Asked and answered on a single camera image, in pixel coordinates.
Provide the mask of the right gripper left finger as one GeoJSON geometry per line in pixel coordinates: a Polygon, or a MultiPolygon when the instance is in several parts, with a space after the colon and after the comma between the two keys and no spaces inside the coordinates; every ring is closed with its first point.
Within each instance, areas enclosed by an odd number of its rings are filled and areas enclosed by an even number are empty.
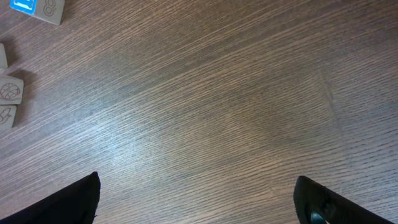
{"type": "Polygon", "coordinates": [[[92,224],[100,200],[97,172],[1,219],[1,224],[92,224]]]}

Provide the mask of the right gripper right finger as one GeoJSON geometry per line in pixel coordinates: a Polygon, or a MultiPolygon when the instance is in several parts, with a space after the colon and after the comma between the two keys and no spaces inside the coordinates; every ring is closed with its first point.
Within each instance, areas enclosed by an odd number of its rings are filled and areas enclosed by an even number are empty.
{"type": "Polygon", "coordinates": [[[303,175],[296,181],[293,198],[301,224],[392,224],[303,175]]]}

